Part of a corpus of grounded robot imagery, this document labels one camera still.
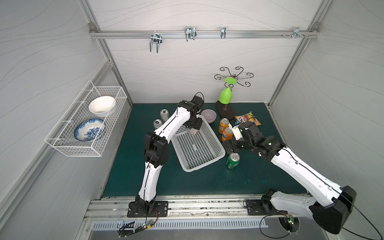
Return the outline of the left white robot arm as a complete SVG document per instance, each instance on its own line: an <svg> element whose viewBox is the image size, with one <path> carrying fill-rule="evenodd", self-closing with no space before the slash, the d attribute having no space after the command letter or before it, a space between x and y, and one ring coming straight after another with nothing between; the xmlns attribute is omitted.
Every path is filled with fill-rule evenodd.
<svg viewBox="0 0 384 240"><path fill-rule="evenodd" d="M142 186L135 198L139 209L150 213L155 205L156 188L162 167L169 159L169 144L181 126L199 130L202 119L199 113L204 105L201 97L195 96L191 101L182 100L175 112L155 131L145 135L145 174Z"/></svg>

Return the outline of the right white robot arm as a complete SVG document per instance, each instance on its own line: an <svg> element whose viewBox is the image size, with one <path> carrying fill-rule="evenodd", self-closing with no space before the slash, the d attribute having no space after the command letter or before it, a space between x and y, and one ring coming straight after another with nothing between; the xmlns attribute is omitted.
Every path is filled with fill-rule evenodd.
<svg viewBox="0 0 384 240"><path fill-rule="evenodd" d="M339 234L352 213L356 191L328 180L296 156L277 138L270 136L263 141L231 139L223 142L228 154L249 150L279 167L301 186L310 197L299 197L281 191L269 190L261 198L261 209L265 214L278 211L291 212L314 220L331 234Z"/></svg>

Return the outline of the white perforated plastic basket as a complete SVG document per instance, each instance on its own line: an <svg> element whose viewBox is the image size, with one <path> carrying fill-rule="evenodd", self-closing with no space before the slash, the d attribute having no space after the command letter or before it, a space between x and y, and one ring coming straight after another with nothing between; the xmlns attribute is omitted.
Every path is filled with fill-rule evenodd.
<svg viewBox="0 0 384 240"><path fill-rule="evenodd" d="M181 126L171 140L181 167L187 173L213 164L226 155L207 120L203 116L199 118L203 123L195 135L186 126Z"/></svg>

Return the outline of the white Monster energy can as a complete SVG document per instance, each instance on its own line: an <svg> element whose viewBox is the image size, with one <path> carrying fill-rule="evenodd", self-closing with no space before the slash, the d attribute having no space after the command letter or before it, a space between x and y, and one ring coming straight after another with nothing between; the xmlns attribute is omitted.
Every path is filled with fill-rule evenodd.
<svg viewBox="0 0 384 240"><path fill-rule="evenodd" d="M156 120L154 120L153 125L154 125L155 129L158 129L163 125L163 121L160 119L156 119Z"/></svg>

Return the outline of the orange Schweppes can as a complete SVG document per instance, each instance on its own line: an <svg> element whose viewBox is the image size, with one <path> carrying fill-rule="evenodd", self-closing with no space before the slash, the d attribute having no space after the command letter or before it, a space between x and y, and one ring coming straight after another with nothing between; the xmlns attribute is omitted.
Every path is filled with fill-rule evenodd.
<svg viewBox="0 0 384 240"><path fill-rule="evenodd" d="M230 127L226 127L222 132L222 142L228 141L233 137L233 130Z"/></svg>

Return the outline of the orange Fanta can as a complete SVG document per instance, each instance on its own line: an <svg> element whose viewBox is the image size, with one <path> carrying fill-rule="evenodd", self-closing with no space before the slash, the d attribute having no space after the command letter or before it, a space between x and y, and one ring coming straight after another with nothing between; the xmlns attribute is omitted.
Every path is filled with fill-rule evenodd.
<svg viewBox="0 0 384 240"><path fill-rule="evenodd" d="M222 118L219 124L219 134L223 134L223 131L229 126L230 121L227 118Z"/></svg>

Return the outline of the white Monster can label side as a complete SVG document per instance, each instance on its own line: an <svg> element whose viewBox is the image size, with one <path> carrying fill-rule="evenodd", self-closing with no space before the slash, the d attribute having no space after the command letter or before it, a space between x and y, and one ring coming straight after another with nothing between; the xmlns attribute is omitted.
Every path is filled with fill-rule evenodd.
<svg viewBox="0 0 384 240"><path fill-rule="evenodd" d="M161 120L165 123L169 119L169 111L167 109L162 109L160 111Z"/></svg>

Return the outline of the green gold beer can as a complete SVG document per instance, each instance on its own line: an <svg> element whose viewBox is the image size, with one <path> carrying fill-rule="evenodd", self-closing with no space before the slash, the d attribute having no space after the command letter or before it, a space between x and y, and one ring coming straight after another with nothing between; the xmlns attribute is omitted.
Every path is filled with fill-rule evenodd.
<svg viewBox="0 0 384 240"><path fill-rule="evenodd" d="M198 133L198 130L196 129L190 129L190 134L191 135L196 135Z"/></svg>

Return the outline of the green soda can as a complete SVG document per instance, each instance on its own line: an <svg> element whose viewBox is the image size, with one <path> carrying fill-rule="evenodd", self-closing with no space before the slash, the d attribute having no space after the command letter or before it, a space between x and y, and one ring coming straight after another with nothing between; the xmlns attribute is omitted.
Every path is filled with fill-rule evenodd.
<svg viewBox="0 0 384 240"><path fill-rule="evenodd" d="M240 163L240 155L238 153L231 153L228 156L226 167L229 170L233 170L238 166L239 163Z"/></svg>

